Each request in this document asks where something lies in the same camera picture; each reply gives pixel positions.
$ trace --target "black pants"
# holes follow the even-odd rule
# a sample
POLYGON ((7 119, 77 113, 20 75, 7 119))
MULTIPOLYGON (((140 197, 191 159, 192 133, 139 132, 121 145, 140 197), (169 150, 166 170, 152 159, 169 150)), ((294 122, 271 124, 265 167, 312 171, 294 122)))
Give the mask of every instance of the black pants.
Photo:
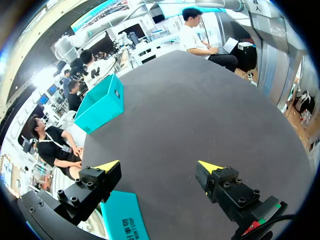
POLYGON ((220 66, 223 66, 226 69, 229 69, 231 72, 235 72, 238 66, 238 60, 233 55, 212 54, 210 55, 208 60, 216 64, 219 64, 220 66))

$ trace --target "man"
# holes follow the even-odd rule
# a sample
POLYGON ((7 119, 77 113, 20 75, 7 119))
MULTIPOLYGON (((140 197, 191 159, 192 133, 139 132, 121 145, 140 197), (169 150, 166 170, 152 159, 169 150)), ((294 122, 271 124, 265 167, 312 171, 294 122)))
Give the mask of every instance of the man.
POLYGON ((182 11, 184 25, 180 29, 180 47, 189 53, 204 57, 220 66, 234 72, 238 65, 238 60, 233 55, 216 55, 217 47, 211 47, 209 43, 201 41, 192 28, 198 26, 203 12, 190 7, 182 11))
POLYGON ((38 153, 51 167, 57 166, 64 175, 75 180, 79 178, 82 168, 83 148, 77 147, 71 134, 60 128, 46 125, 37 116, 33 115, 28 122, 31 133, 39 139, 38 153))
POLYGON ((110 65, 107 60, 101 59, 95 61, 94 55, 89 49, 81 52, 80 59, 87 65, 87 73, 84 73, 84 81, 90 91, 98 79, 107 76, 110 71, 110 65))
POLYGON ((64 76, 62 78, 62 81, 63 81, 63 94, 64 94, 64 96, 66 98, 69 95, 68 84, 70 83, 71 80, 72 80, 72 78, 70 77, 70 69, 67 69, 67 70, 64 71, 64 76))
POLYGON ((76 80, 71 80, 68 84, 69 95, 68 95, 68 103, 69 103, 69 110, 78 111, 81 105, 81 99, 77 95, 79 91, 79 83, 76 80))

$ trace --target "backpack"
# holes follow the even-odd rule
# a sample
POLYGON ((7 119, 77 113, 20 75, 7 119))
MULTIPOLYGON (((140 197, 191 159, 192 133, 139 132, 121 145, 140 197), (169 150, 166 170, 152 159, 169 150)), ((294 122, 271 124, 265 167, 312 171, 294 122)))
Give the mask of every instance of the backpack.
POLYGON ((305 90, 300 96, 297 96, 294 99, 293 104, 299 113, 303 113, 306 109, 312 113, 312 110, 315 107, 315 98, 309 95, 308 90, 305 90))

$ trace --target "man in black t-shirt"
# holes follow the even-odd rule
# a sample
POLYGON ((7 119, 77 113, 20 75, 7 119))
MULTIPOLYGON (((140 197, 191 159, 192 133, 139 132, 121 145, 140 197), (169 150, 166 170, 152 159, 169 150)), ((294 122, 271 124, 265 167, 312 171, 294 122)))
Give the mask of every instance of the man in black t-shirt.
POLYGON ((69 88, 69 95, 68 95, 68 103, 69 103, 69 110, 78 111, 81 99, 77 95, 77 92, 79 91, 79 83, 75 80, 72 80, 68 84, 69 88))
POLYGON ((79 171, 82 169, 83 148, 77 147, 71 134, 65 130, 46 125, 37 116, 29 119, 31 133, 39 139, 39 156, 51 167, 57 166, 64 175, 75 180, 79 178, 79 171))

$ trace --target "hand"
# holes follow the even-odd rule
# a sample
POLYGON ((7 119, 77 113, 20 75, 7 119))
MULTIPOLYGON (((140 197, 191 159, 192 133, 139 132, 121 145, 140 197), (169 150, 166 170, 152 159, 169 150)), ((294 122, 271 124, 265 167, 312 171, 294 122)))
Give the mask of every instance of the hand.
POLYGON ((78 167, 78 168, 82 169, 82 161, 76 161, 74 163, 74 167, 78 167))
POLYGON ((73 154, 74 155, 76 155, 77 157, 80 157, 80 155, 82 154, 84 148, 75 146, 75 147, 72 148, 72 150, 73 150, 73 154))
POLYGON ((217 54, 218 53, 218 48, 217 47, 210 47, 209 48, 209 53, 210 54, 217 54))

